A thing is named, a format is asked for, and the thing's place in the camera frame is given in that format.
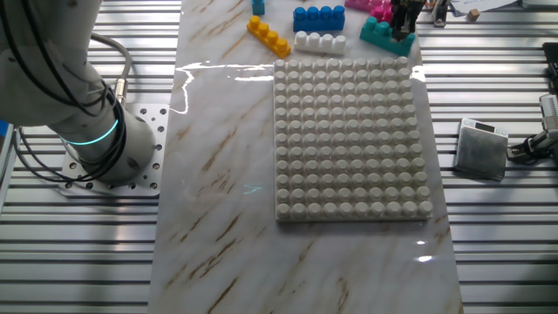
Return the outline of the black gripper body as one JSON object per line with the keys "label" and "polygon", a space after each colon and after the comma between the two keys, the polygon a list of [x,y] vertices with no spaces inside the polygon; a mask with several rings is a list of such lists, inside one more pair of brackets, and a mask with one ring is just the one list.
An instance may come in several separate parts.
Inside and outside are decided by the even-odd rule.
{"label": "black gripper body", "polygon": [[391,0],[391,8],[395,16],[417,16],[425,4],[426,0]]}

